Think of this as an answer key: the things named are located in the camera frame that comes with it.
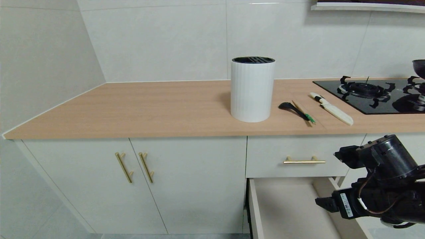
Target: range hood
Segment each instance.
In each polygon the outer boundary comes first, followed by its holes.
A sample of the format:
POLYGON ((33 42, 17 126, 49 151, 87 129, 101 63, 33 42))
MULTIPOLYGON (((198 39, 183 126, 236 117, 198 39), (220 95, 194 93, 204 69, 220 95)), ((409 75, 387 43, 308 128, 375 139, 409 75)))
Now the range hood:
POLYGON ((425 13, 425 0, 317 0, 311 9, 425 13))

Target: floor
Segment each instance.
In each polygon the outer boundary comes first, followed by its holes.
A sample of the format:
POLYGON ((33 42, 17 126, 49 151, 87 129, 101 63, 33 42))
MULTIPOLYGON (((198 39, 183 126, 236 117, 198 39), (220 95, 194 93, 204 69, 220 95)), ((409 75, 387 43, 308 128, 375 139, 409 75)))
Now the floor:
POLYGON ((91 234, 87 239, 250 239, 249 234, 130 235, 91 234))

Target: wooden countertop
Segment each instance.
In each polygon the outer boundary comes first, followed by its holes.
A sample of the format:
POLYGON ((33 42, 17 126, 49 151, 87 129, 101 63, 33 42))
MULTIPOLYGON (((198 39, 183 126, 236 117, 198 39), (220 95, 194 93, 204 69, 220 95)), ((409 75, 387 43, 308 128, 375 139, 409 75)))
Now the wooden countertop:
POLYGON ((364 115, 312 83, 276 80, 270 118, 245 123, 230 115, 230 81, 107 83, 5 133, 7 139, 206 137, 425 132, 425 114, 364 115), (308 97, 324 96, 354 119, 348 126, 308 97), (317 125, 278 109, 296 99, 317 125))

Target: cabinet door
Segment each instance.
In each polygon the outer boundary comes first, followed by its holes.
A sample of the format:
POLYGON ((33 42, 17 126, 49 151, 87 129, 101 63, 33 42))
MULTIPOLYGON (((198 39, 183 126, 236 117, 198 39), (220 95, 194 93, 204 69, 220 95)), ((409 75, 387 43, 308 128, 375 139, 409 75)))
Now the cabinet door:
POLYGON ((137 154, 147 153, 148 171, 155 172, 149 187, 168 233, 242 233, 246 142, 246 137, 131 139, 137 154))
POLYGON ((97 233, 165 234, 129 139, 25 140, 54 183, 97 233), (125 153, 122 163, 115 155, 125 153))

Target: gas stove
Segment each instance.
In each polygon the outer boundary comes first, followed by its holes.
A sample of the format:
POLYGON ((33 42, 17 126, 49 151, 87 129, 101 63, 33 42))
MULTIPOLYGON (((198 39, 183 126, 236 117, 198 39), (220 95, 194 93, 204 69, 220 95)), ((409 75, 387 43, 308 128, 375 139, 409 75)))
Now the gas stove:
POLYGON ((313 81, 364 114, 425 113, 425 80, 412 76, 394 80, 313 81))

